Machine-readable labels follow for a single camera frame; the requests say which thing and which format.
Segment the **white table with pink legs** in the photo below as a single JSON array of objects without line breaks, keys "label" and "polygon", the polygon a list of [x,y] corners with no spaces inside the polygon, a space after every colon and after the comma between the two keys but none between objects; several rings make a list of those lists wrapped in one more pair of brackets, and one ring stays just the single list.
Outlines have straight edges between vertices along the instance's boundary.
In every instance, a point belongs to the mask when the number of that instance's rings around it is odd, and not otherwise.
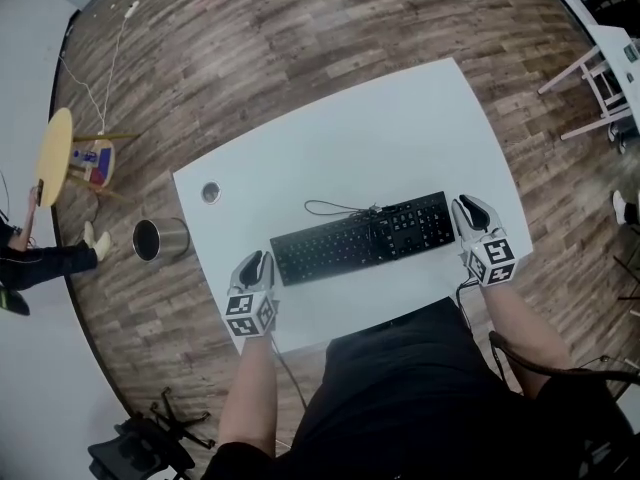
[{"label": "white table with pink legs", "polygon": [[623,48],[632,39],[619,27],[588,25],[594,46],[538,89],[542,95],[574,72],[590,87],[600,109],[598,120],[564,133],[562,141],[632,117],[640,131],[640,62],[630,63]]}]

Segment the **white rectangular table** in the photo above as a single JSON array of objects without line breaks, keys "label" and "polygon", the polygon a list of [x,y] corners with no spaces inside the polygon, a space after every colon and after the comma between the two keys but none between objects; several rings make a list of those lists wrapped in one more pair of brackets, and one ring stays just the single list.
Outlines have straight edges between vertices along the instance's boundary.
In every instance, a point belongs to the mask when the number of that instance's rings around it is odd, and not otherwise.
[{"label": "white rectangular table", "polygon": [[[324,222],[311,199],[367,208],[444,192],[491,205],[517,257],[533,250],[496,134],[452,59],[335,93],[216,148],[174,176],[211,294],[272,238]],[[274,333],[283,352],[366,329],[453,294],[466,278],[452,243],[393,263],[286,287]]]}]

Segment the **person's left forearm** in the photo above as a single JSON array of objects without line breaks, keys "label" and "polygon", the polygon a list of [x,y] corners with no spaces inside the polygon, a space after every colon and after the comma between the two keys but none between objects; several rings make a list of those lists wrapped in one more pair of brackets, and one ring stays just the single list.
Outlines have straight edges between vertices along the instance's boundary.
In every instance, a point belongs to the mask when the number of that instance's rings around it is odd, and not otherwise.
[{"label": "person's left forearm", "polygon": [[219,445],[244,443],[275,457],[277,375],[271,335],[248,338],[219,423]]}]

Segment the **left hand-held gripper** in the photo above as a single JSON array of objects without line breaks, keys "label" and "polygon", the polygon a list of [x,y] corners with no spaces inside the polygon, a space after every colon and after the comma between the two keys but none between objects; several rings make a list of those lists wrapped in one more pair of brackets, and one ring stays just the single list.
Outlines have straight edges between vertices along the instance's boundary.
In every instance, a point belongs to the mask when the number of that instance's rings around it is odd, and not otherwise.
[{"label": "left hand-held gripper", "polygon": [[[276,326],[279,301],[273,289],[274,259],[270,252],[253,252],[233,270],[224,322],[233,339],[262,337]],[[249,288],[258,292],[245,292]]]}]

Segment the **metal trash can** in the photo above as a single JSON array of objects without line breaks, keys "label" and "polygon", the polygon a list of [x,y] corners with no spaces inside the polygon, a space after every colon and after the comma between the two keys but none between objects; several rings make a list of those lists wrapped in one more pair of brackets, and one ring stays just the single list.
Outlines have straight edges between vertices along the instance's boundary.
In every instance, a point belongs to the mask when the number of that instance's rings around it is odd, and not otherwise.
[{"label": "metal trash can", "polygon": [[190,234],[178,218],[144,219],[134,227],[132,244],[144,262],[173,259],[187,252]]}]

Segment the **yellow round table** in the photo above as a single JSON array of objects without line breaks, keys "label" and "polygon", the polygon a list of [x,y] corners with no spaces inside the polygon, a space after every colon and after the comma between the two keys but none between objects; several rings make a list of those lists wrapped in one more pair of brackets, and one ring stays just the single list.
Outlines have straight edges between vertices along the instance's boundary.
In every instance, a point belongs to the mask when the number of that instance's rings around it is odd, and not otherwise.
[{"label": "yellow round table", "polygon": [[56,203],[67,181],[88,188],[96,194],[127,201],[127,198],[109,189],[109,183],[106,186],[92,184],[89,181],[90,173],[86,173],[86,168],[72,164],[72,150],[75,145],[85,142],[92,143],[94,146],[104,145],[112,148],[114,140],[135,140],[139,137],[139,133],[78,136],[74,132],[70,109],[62,107],[57,110],[46,126],[36,163],[36,186],[39,179],[45,182],[42,207],[52,207]]}]

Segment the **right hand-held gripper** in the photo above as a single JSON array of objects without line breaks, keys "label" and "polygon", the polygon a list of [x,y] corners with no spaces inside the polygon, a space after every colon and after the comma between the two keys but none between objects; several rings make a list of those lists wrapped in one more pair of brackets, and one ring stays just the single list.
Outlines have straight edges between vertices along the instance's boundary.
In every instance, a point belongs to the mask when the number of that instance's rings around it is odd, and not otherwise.
[{"label": "right hand-held gripper", "polygon": [[509,282],[516,271],[517,259],[508,237],[485,235],[471,240],[502,228],[496,210],[477,197],[463,195],[462,201],[452,201],[452,216],[461,240],[465,241],[463,264],[478,283],[487,287]]}]

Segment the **black office chair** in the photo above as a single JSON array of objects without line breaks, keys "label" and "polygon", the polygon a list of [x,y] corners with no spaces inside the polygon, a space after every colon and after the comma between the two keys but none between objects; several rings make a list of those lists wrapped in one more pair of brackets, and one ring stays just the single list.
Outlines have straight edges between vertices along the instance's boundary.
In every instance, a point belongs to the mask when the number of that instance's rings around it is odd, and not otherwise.
[{"label": "black office chair", "polygon": [[169,480],[191,480],[188,472],[195,462],[181,441],[213,449],[213,439],[202,440],[189,431],[211,414],[205,411],[197,418],[181,420],[173,411],[170,394],[169,387],[163,389],[162,401],[150,406],[151,417],[138,412],[115,427],[116,438],[88,447],[89,471],[96,480],[152,480],[159,473],[168,473]]}]

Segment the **black keyboard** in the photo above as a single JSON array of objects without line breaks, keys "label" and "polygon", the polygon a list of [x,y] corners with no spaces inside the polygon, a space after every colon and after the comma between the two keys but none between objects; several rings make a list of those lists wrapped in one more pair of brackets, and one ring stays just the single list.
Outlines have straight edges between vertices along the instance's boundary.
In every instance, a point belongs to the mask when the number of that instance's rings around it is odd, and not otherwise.
[{"label": "black keyboard", "polygon": [[270,240],[284,285],[349,274],[455,241],[442,191],[395,205],[344,210],[343,219]]}]

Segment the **person's black clothing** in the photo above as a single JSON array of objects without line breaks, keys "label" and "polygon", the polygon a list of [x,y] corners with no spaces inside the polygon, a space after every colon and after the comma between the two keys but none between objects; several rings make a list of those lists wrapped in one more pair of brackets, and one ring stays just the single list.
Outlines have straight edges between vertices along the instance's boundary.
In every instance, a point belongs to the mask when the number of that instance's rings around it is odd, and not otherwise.
[{"label": "person's black clothing", "polygon": [[443,299],[334,340],[277,458],[223,444],[202,480],[640,480],[640,438],[606,384],[549,379],[534,399],[489,368]]}]

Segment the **person's right forearm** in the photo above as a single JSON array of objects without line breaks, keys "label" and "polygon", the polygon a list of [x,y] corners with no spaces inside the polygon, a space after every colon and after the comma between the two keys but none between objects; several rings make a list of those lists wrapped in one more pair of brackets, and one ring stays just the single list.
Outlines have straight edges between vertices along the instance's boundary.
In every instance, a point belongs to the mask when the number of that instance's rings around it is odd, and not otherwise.
[{"label": "person's right forearm", "polygon": [[570,369],[570,350],[557,330],[537,314],[509,283],[481,287],[494,330],[510,349],[547,368]]}]

